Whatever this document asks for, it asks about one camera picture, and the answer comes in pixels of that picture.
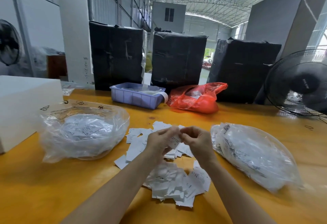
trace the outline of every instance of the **purple plastic tray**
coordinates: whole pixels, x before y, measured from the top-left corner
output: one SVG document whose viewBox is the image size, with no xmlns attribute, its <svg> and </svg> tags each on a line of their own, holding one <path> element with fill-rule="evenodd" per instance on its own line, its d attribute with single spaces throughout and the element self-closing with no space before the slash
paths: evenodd
<svg viewBox="0 0 327 224">
<path fill-rule="evenodd" d="M 158 105 L 164 100 L 164 97 L 161 94 L 149 95 L 145 93 L 135 92 L 131 90 L 126 90 L 122 88 L 137 88 L 142 87 L 142 84 L 137 83 L 121 83 L 118 85 L 111 86 L 111 98 L 112 101 L 136 105 L 139 107 L 147 108 L 154 110 Z M 156 91 L 157 86 L 149 86 L 148 90 Z"/>
</svg>

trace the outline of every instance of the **hand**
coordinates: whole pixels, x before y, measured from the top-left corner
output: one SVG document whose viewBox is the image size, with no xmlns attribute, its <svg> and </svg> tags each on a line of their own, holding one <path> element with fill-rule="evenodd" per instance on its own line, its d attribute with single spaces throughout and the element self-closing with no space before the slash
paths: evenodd
<svg viewBox="0 0 327 224">
<path fill-rule="evenodd" d="M 153 132 L 147 138 L 145 150 L 157 154 L 162 159 L 162 156 L 171 150 L 168 147 L 169 139 L 178 134 L 180 134 L 180 129 L 175 126 Z"/>
<path fill-rule="evenodd" d="M 185 127 L 180 130 L 182 142 L 190 146 L 190 149 L 198 160 L 201 167 L 211 161 L 216 161 L 216 155 L 212 149 L 210 132 L 195 126 Z"/>
</svg>

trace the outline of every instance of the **electric fan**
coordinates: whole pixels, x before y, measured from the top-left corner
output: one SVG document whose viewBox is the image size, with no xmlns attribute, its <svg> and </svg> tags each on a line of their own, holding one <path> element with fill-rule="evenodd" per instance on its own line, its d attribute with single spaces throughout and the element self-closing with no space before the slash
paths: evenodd
<svg viewBox="0 0 327 224">
<path fill-rule="evenodd" d="M 22 47 L 15 27 L 6 20 L 0 20 L 0 62 L 10 66 L 19 62 Z"/>
<path fill-rule="evenodd" d="M 277 61 L 264 83 L 268 100 L 293 115 L 327 114 L 327 55 L 308 49 Z"/>
</svg>

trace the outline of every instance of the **yellow wooden table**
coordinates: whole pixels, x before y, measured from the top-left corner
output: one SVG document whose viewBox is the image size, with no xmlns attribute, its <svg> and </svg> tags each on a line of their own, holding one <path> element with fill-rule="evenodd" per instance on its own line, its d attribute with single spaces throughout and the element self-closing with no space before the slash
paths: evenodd
<svg viewBox="0 0 327 224">
<path fill-rule="evenodd" d="M 109 92 L 75 90 L 66 99 L 77 99 L 124 107 L 130 127 L 152 128 L 156 120 L 173 125 L 196 125 L 210 130 L 221 122 L 253 126 L 282 142 L 293 154 L 305 188 L 284 187 L 269 193 L 217 155 L 224 168 L 277 223 L 327 223 L 327 125 L 318 120 L 278 116 L 273 106 L 219 104 L 219 112 L 202 115 L 173 110 L 160 104 L 147 110 L 112 103 Z M 58 223 L 81 202 L 117 174 L 114 160 L 128 149 L 124 138 L 107 156 L 94 161 L 64 159 L 42 163 L 44 152 L 38 134 L 0 156 L 0 223 Z M 182 156 L 174 162 L 189 171 L 194 158 Z M 121 223 L 231 223 L 213 184 L 209 192 L 195 197 L 194 208 L 177 207 L 173 200 L 151 198 L 141 188 Z"/>
</svg>

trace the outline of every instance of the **black wrapped package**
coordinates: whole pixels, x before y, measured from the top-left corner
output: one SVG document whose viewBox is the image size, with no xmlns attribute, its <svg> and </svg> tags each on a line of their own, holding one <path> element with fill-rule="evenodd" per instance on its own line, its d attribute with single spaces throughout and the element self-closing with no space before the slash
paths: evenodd
<svg viewBox="0 0 327 224">
<path fill-rule="evenodd" d="M 218 40 L 207 83 L 224 82 L 217 101 L 253 103 L 275 63 L 280 44 L 229 38 Z"/>
<path fill-rule="evenodd" d="M 206 36 L 155 32 L 153 36 L 151 84 L 166 88 L 198 85 Z"/>
<path fill-rule="evenodd" d="M 96 90 L 124 82 L 141 84 L 145 70 L 146 31 L 90 21 Z"/>
</svg>

